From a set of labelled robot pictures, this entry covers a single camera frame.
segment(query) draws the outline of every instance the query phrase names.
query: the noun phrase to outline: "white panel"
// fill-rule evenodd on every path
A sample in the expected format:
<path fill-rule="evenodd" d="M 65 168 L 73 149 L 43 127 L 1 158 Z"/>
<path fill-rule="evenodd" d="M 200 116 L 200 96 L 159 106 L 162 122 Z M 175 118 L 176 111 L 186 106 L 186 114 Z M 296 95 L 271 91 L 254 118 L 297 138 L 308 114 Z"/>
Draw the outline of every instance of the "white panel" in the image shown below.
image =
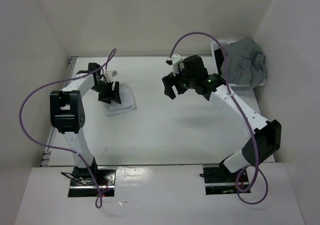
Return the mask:
<path fill-rule="evenodd" d="M 114 197 L 68 198 L 69 180 L 60 172 L 70 167 L 33 168 L 15 225 L 303 225 L 287 171 L 282 163 L 264 163 L 269 194 L 259 205 L 246 205 L 236 194 L 206 195 L 201 165 L 119 167 Z M 251 178 L 253 169 L 249 169 Z M 258 176 L 251 194 L 265 192 Z"/>
<path fill-rule="evenodd" d="M 164 55 L 192 31 L 253 36 L 271 0 L 38 0 L 69 55 Z M 208 38 L 186 39 L 181 54 L 210 54 Z"/>
<path fill-rule="evenodd" d="M 210 74 L 213 59 L 202 57 Z M 103 64 L 105 57 L 78 58 L 73 71 L 88 63 Z M 98 165 L 155 165 L 219 163 L 242 149 L 248 141 L 243 129 L 218 106 L 189 90 L 171 100 L 164 94 L 162 77 L 172 71 L 166 57 L 115 57 L 108 69 L 117 70 L 116 81 L 127 83 L 136 110 L 113 117 L 105 115 L 98 94 L 89 90 L 83 97 L 87 145 Z M 236 91 L 259 112 L 252 90 Z M 51 145 L 67 147 L 59 133 Z M 53 150 L 50 166 L 73 165 L 69 152 Z"/>
<path fill-rule="evenodd" d="M 268 72 L 256 91 L 261 112 L 282 124 L 277 156 L 305 223 L 319 224 L 320 0 L 273 0 L 254 39 Z"/>
<path fill-rule="evenodd" d="M 0 168 L 1 224 L 13 225 L 27 186 L 31 168 Z"/>
<path fill-rule="evenodd" d="M 0 223 L 12 225 L 31 167 L 43 153 L 21 131 L 19 107 L 33 89 L 65 76 L 68 57 L 36 0 L 0 0 L 0 18 Z M 43 142 L 53 89 L 39 92 L 24 110 L 26 129 Z"/>

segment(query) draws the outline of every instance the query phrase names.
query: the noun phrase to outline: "cable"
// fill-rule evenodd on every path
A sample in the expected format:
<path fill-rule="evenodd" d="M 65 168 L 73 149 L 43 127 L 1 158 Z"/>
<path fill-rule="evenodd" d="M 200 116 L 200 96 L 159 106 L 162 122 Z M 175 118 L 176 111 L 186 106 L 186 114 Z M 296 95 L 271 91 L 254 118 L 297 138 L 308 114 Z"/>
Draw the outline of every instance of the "cable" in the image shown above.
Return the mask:
<path fill-rule="evenodd" d="M 176 41 L 176 43 L 174 44 L 172 50 L 171 50 L 171 53 L 169 55 L 169 58 L 172 57 L 177 45 L 179 44 L 179 42 L 184 39 L 185 37 L 187 36 L 190 36 L 190 35 L 204 35 L 204 36 L 207 36 L 209 38 L 211 38 L 212 40 L 214 40 L 218 46 L 220 47 L 221 51 L 222 51 L 222 54 L 223 54 L 223 59 L 224 59 L 224 73 L 225 73 L 225 84 L 226 84 L 226 89 L 228 91 L 228 93 L 231 95 L 231 89 L 230 89 L 230 85 L 229 85 L 229 79 L 228 79 L 228 69 L 229 69 L 229 65 L 228 65 L 228 60 L 227 60 L 227 55 L 226 55 L 226 52 L 223 48 L 223 46 L 221 45 L 221 43 L 212 35 L 208 34 L 208 33 L 205 33 L 205 32 L 202 32 L 202 31 L 194 31 L 194 32 L 189 32 L 185 35 L 183 35 L 182 37 L 180 37 L 178 39 L 178 41 Z M 253 143 L 253 149 L 254 149 L 254 157 L 255 157 L 255 170 L 254 170 L 254 174 L 253 174 L 253 178 L 252 178 L 252 181 L 251 183 L 249 184 L 249 186 L 247 186 L 245 189 L 241 189 L 240 186 L 239 186 L 239 179 L 240 179 L 240 176 L 241 174 L 248 168 L 248 167 L 245 167 L 243 168 L 239 174 L 236 176 L 236 179 L 235 179 L 235 186 L 237 188 L 237 195 L 238 197 L 240 198 L 240 200 L 246 204 L 250 204 L 250 205 L 255 205 L 255 204 L 259 204 L 261 203 L 266 197 L 267 197 L 267 194 L 268 194 L 268 182 L 267 182 L 267 179 L 265 177 L 265 175 L 262 173 L 262 171 L 259 169 L 259 152 L 258 152 L 258 145 L 257 145 L 257 141 L 256 141 L 256 138 L 255 138 L 255 134 L 254 134 L 254 131 L 253 129 L 251 128 L 251 125 L 248 121 L 248 118 L 245 114 L 245 112 L 242 110 L 241 106 L 239 105 L 239 103 L 237 102 L 236 98 L 231 95 L 231 99 L 233 100 L 234 104 L 236 105 L 236 107 L 239 109 L 248 129 L 249 129 L 249 132 L 250 132 L 250 135 L 251 135 L 251 139 L 252 139 L 252 143 Z M 243 200 L 241 197 L 240 197 L 240 193 L 246 193 L 248 192 L 252 187 L 253 185 L 255 184 L 256 180 L 257 180 L 257 176 L 258 176 L 258 172 L 261 173 L 264 181 L 265 181 L 265 185 L 266 185 L 266 190 L 265 190 L 265 194 L 263 196 L 262 199 L 260 199 L 259 201 L 256 201 L 256 202 L 248 202 L 248 201 L 245 201 Z"/>
<path fill-rule="evenodd" d="M 80 153 L 78 153 L 77 151 L 75 151 L 75 150 L 72 150 L 72 149 L 69 149 L 69 148 L 64 148 L 64 147 L 59 147 L 59 146 L 50 146 L 50 145 L 48 145 L 48 144 L 44 144 L 44 143 L 42 143 L 42 142 L 37 141 L 36 139 L 34 139 L 34 138 L 27 132 L 27 130 L 25 129 L 25 126 L 24 126 L 24 124 L 23 124 L 23 119 L 22 119 L 22 112 L 23 112 L 24 106 L 25 106 L 26 102 L 28 101 L 28 99 L 29 99 L 33 94 L 35 94 L 37 91 L 39 91 L 39 90 L 41 90 L 41 89 L 43 89 L 43 88 L 46 88 L 46 87 L 48 87 L 48 86 L 54 85 L 54 84 L 59 84 L 59 83 L 64 83 L 64 82 L 69 82 L 69 81 L 73 81 L 73 80 L 82 79 L 82 78 L 85 78 L 85 77 L 87 77 L 87 76 L 90 76 L 90 75 L 98 72 L 98 71 L 101 70 L 103 67 L 107 68 L 108 63 L 109 63 L 110 60 L 115 56 L 116 51 L 117 51 L 117 49 L 114 48 L 114 49 L 110 52 L 110 54 L 109 54 L 106 62 L 105 62 L 101 67 L 97 68 L 96 70 L 93 70 L 93 71 L 90 72 L 90 73 L 87 73 L 87 74 L 84 75 L 84 76 L 78 76 L 78 77 L 74 77 L 74 78 L 68 78 L 68 79 L 64 79 L 64 80 L 60 80 L 60 81 L 53 81 L 53 82 L 47 83 L 47 84 L 45 84 L 45 85 L 42 85 L 42 86 L 36 88 L 36 89 L 33 90 L 32 92 L 30 92 L 28 96 L 26 96 L 26 98 L 25 98 L 24 101 L 22 102 L 22 104 L 21 104 L 21 106 L 20 106 L 20 109 L 19 109 L 19 123 L 20 123 L 20 127 L 21 127 L 23 133 L 27 136 L 28 139 L 30 139 L 30 140 L 31 140 L 32 142 L 34 142 L 35 144 L 38 144 L 38 145 L 43 146 L 43 147 L 46 147 L 46 148 L 58 149 L 58 150 L 63 150 L 63 151 L 71 152 L 71 153 L 73 153 L 73 154 L 76 154 L 76 155 L 83 161 L 83 163 L 85 164 L 86 168 L 88 169 L 88 172 L 89 172 L 90 176 L 92 177 L 93 183 L 94 183 L 94 185 L 96 186 L 96 189 L 97 189 L 97 192 L 98 192 L 98 197 L 97 197 L 96 200 L 95 200 L 95 207 L 96 207 L 97 209 L 100 209 L 100 208 L 102 207 L 102 197 L 103 197 L 103 194 L 101 193 L 100 188 L 99 188 L 99 185 L 98 185 L 98 183 L 97 183 L 97 180 L 96 180 L 93 172 L 91 171 L 89 164 L 88 164 L 87 161 L 84 159 L 84 157 L 83 157 Z"/>

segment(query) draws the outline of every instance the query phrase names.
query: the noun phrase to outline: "white tabletop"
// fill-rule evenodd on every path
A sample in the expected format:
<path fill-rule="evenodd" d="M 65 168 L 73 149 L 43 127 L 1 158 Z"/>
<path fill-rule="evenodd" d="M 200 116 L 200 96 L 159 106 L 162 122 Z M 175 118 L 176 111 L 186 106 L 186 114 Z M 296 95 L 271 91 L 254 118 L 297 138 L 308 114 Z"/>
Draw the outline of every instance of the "white tabletop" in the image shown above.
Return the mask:
<path fill-rule="evenodd" d="M 209 74 L 216 72 L 211 56 L 202 57 Z M 72 76 L 102 65 L 106 57 L 77 58 Z M 92 90 L 83 97 L 84 134 L 99 165 L 170 165 L 219 163 L 247 142 L 243 130 L 218 107 L 193 90 L 171 100 L 164 95 L 162 77 L 172 71 L 164 56 L 114 57 L 108 70 L 117 70 L 116 81 L 127 83 L 136 110 L 107 117 L 105 105 Z M 235 90 L 259 111 L 253 90 Z M 54 130 L 50 145 L 67 147 Z M 267 160 L 274 162 L 272 156 Z M 49 166 L 72 166 L 72 155 L 53 150 Z"/>
<path fill-rule="evenodd" d="M 114 197 L 97 209 L 95 197 L 68 198 L 70 181 L 60 172 L 71 167 L 33 168 L 15 225 L 303 225 L 285 166 L 269 162 L 260 169 L 268 196 L 247 205 L 236 194 L 206 195 L 201 165 L 118 167 Z M 251 192 L 241 196 L 251 202 L 263 196 L 261 176 Z"/>

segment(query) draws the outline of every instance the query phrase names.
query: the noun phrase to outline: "black bracket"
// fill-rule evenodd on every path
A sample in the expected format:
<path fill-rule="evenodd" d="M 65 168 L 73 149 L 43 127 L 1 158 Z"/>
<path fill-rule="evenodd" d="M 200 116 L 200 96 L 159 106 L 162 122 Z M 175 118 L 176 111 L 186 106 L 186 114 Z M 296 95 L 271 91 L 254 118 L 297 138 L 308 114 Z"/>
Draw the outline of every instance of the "black bracket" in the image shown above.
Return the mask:
<path fill-rule="evenodd" d="M 85 125 L 86 116 L 80 91 L 52 91 L 50 93 L 50 121 L 62 134 L 78 133 Z"/>

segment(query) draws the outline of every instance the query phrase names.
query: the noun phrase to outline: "white plastic part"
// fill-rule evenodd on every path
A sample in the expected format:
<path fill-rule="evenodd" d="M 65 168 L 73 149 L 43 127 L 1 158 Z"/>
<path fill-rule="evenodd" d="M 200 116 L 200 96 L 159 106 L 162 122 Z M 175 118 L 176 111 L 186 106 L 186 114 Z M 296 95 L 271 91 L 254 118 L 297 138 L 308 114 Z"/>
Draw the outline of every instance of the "white plastic part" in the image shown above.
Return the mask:
<path fill-rule="evenodd" d="M 266 122 L 268 121 L 268 119 L 255 112 L 232 89 L 231 93 L 236 99 L 236 101 L 239 103 L 246 117 L 248 118 L 248 121 L 253 131 L 255 129 L 262 129 L 267 125 Z M 239 109 L 237 108 L 236 104 L 232 100 L 230 94 L 228 93 L 227 86 L 221 85 L 217 87 L 216 91 L 211 93 L 209 101 L 217 105 L 225 113 L 230 115 L 235 120 L 235 122 L 241 128 L 243 128 L 246 137 L 248 139 L 251 138 L 248 126 Z"/>
<path fill-rule="evenodd" d="M 65 132 L 62 136 L 70 149 L 77 151 L 89 165 L 92 164 L 94 156 L 89 151 L 83 128 L 80 128 L 78 133 Z M 72 157 L 75 167 L 86 168 L 86 165 L 77 154 L 72 153 Z"/>
<path fill-rule="evenodd" d="M 242 150 L 232 154 L 230 157 L 224 160 L 223 164 L 230 171 L 230 173 L 235 173 L 236 171 L 250 165 L 250 163 L 243 156 Z"/>
<path fill-rule="evenodd" d="M 103 73 L 105 80 L 107 83 L 112 83 L 114 81 L 114 77 L 118 75 L 117 71 L 106 71 Z"/>
<path fill-rule="evenodd" d="M 86 73 L 78 74 L 77 77 L 82 77 L 86 75 Z M 84 78 L 72 81 L 68 86 L 61 89 L 64 92 L 71 92 L 73 90 L 79 90 L 81 97 L 86 94 L 93 86 L 95 85 L 95 80 L 93 75 L 86 76 Z"/>
<path fill-rule="evenodd" d="M 173 54 L 171 57 L 172 61 L 172 73 L 173 75 L 177 75 L 179 73 L 179 69 L 182 70 L 184 69 L 184 64 L 183 64 L 183 57 L 180 56 L 179 54 Z"/>
<path fill-rule="evenodd" d="M 219 40 L 219 42 L 221 43 L 222 47 L 225 47 L 226 45 L 228 44 L 232 44 L 234 42 L 236 42 L 237 40 L 234 39 L 234 40 Z M 218 66 L 217 66 L 217 63 L 216 63 L 216 57 L 215 57 L 215 50 L 218 50 L 220 49 L 220 47 L 218 46 L 218 44 L 213 41 L 211 42 L 211 54 L 212 54 L 212 57 L 213 57 L 213 65 L 218 69 Z M 263 81 L 259 84 L 259 86 L 263 86 L 266 84 L 266 80 L 263 79 Z M 245 88 L 248 88 L 250 87 L 250 84 L 234 84 L 234 83 L 230 83 L 229 84 L 230 87 L 245 87 Z"/>

